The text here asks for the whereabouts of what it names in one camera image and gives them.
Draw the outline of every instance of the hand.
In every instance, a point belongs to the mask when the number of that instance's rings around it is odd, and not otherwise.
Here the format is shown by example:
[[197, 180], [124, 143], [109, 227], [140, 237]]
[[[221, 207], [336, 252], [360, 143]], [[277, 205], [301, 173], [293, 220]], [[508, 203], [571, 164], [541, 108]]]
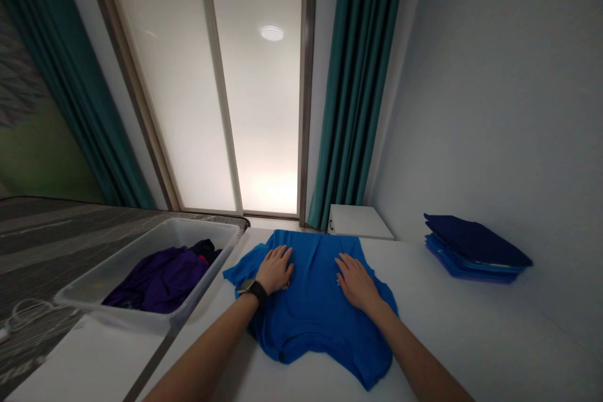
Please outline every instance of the hand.
[[353, 307], [368, 314], [368, 310], [383, 301], [381, 295], [358, 259], [344, 253], [339, 253], [339, 256], [341, 259], [335, 258], [335, 262], [341, 269], [341, 273], [337, 273], [339, 285], [343, 289], [347, 301]]
[[280, 246], [270, 252], [259, 266], [256, 281], [262, 285], [268, 295], [282, 289], [293, 273], [293, 263], [287, 267], [293, 248], [285, 251], [287, 245]]

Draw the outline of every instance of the blue folded shirt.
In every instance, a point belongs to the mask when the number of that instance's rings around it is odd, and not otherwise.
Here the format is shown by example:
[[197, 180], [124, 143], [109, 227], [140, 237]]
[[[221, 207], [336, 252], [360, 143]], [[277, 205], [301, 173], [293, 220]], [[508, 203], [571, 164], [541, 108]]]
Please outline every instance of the blue folded shirt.
[[505, 265], [500, 265], [500, 264], [475, 263], [475, 262], [469, 261], [468, 259], [465, 259], [463, 256], [455, 253], [454, 250], [452, 250], [450, 248], [450, 246], [448, 245], [446, 240], [442, 239], [435, 232], [432, 232], [429, 236], [426, 236], [426, 238], [427, 237], [429, 237], [429, 240], [432, 242], [432, 244], [437, 245], [437, 247], [442, 248], [444, 250], [444, 252], [447, 253], [450, 256], [450, 258], [455, 263], [458, 264], [459, 267], [464, 268], [468, 271], [481, 270], [481, 271], [502, 273], [502, 274], [506, 274], [506, 273], [520, 274], [520, 273], [523, 273], [523, 271], [526, 269], [525, 267], [511, 267], [511, 266], [505, 266]]
[[429, 229], [442, 237], [448, 248], [468, 261], [510, 267], [529, 267], [532, 260], [480, 223], [452, 215], [424, 214]]
[[381, 298], [398, 314], [391, 290], [366, 263], [357, 237], [281, 230], [224, 271], [224, 278], [235, 288], [254, 278], [268, 251], [281, 245], [293, 248], [290, 286], [268, 298], [249, 323], [249, 333], [268, 356], [285, 364], [306, 352], [327, 353], [370, 390], [389, 370], [391, 349], [371, 319], [345, 299], [335, 258], [347, 253], [358, 259]]
[[438, 258], [442, 266], [454, 278], [499, 284], [511, 284], [517, 278], [517, 273], [466, 268], [455, 254], [447, 250], [433, 234], [425, 236], [425, 240], [427, 249]]

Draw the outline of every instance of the navy blue shirt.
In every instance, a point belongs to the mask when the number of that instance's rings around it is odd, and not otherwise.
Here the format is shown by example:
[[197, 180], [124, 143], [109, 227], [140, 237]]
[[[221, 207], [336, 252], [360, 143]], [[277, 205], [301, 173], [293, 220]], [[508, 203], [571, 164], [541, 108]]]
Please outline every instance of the navy blue shirt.
[[266, 254], [281, 245], [293, 248], [290, 287], [268, 298], [249, 323], [249, 333], [270, 358], [285, 364], [308, 351], [327, 353], [370, 390], [389, 370], [391, 349], [371, 319], [345, 299], [335, 258], [347, 253], [358, 259], [381, 298], [398, 314], [391, 290], [364, 260], [358, 237], [281, 230], [224, 271], [224, 278], [235, 288], [255, 278]]

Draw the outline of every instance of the clothing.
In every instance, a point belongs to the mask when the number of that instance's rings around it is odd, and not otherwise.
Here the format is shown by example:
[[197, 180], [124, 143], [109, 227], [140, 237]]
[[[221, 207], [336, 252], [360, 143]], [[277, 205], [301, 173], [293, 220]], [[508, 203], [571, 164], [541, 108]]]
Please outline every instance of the clothing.
[[266, 244], [256, 246], [224, 271], [224, 278], [236, 289], [254, 278], [266, 254], [280, 245], [293, 248], [290, 263], [295, 270], [290, 286], [268, 298], [249, 323], [249, 333], [270, 358], [285, 364], [308, 351], [327, 353], [370, 390], [389, 370], [392, 353], [371, 319], [345, 299], [337, 281], [339, 253], [358, 259], [381, 298], [396, 314], [398, 308], [391, 290], [366, 263], [360, 240], [277, 230]]
[[511, 284], [518, 275], [518, 273], [499, 272], [490, 269], [467, 268], [462, 264], [458, 257], [444, 247], [433, 234], [425, 236], [425, 246], [436, 258], [438, 258], [442, 266], [454, 278], [485, 283]]
[[207, 269], [207, 260], [187, 247], [158, 251], [142, 259], [102, 304], [168, 314], [180, 307]]
[[216, 250], [214, 248], [214, 243], [211, 241], [211, 239], [199, 241], [194, 244], [190, 249], [197, 256], [203, 256], [210, 265], [214, 263], [216, 258], [222, 252], [221, 249]]
[[532, 260], [516, 246], [477, 222], [452, 215], [427, 215], [425, 224], [456, 255], [472, 262], [529, 267]]

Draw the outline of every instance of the teal curtain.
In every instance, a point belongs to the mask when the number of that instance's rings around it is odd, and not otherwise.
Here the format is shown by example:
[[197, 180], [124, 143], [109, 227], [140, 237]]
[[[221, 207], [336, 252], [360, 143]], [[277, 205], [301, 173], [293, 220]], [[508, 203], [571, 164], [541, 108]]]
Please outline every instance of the teal curtain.
[[112, 205], [155, 207], [74, 0], [3, 0]]
[[371, 165], [399, 0], [337, 0], [308, 223], [325, 230], [331, 204], [361, 205]]

